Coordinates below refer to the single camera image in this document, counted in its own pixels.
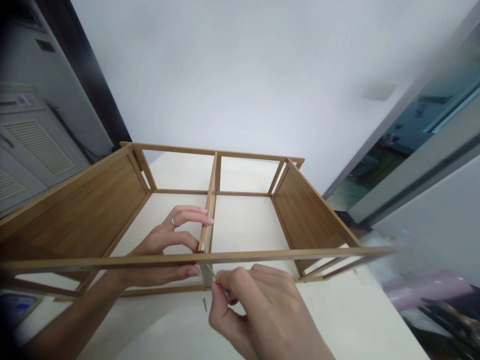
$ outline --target hand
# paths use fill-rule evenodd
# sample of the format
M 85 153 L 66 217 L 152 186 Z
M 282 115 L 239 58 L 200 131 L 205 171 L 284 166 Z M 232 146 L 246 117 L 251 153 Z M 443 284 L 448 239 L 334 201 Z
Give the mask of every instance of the hand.
M 204 225 L 213 225 L 214 220 L 207 217 L 207 210 L 198 206 L 175 206 L 166 219 L 153 228 L 145 239 L 127 256 L 163 255 L 164 250 L 172 245 L 184 245 L 196 253 L 199 242 L 188 231 L 176 231 L 172 224 L 180 226 L 186 222 L 197 222 Z M 121 290 L 131 286 L 151 287 L 183 280 L 200 275 L 200 270 L 195 265 L 130 268 L 109 270 L 105 276 L 110 277 L 110 283 Z
M 255 264 L 250 271 L 237 267 L 217 276 L 230 303 L 240 301 L 246 315 L 229 308 L 222 289 L 213 283 L 208 322 L 244 358 L 335 360 L 286 272 Z

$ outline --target forearm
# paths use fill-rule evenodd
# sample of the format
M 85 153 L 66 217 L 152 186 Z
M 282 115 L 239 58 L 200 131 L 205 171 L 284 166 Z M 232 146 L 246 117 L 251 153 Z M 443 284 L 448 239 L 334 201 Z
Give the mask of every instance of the forearm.
M 125 289 L 107 272 L 26 346 L 35 359 L 76 359 Z

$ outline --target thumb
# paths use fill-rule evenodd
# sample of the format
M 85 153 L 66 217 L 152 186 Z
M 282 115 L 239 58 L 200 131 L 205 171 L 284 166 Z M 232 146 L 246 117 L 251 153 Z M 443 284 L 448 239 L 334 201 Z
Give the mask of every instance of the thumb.
M 244 358 L 255 359 L 246 316 L 238 315 L 229 307 L 223 290 L 215 282 L 211 284 L 211 294 L 208 316 L 210 326 L 227 339 Z

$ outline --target ring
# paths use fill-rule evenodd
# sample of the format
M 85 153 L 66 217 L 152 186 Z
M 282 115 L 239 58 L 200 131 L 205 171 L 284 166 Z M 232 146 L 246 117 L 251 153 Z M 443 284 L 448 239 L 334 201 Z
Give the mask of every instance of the ring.
M 174 227 L 175 229 L 178 228 L 178 226 L 175 225 L 175 223 L 174 223 L 174 217 L 173 217 L 173 216 L 171 217 L 171 224 L 173 225 L 173 227 Z

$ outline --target pink roll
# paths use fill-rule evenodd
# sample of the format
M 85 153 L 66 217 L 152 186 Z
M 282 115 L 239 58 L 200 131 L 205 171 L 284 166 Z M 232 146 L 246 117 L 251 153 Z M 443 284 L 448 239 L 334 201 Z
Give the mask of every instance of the pink roll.
M 402 311 L 423 305 L 421 298 L 448 300 L 471 293 L 473 289 L 464 278 L 442 271 L 402 282 L 384 291 L 393 306 Z

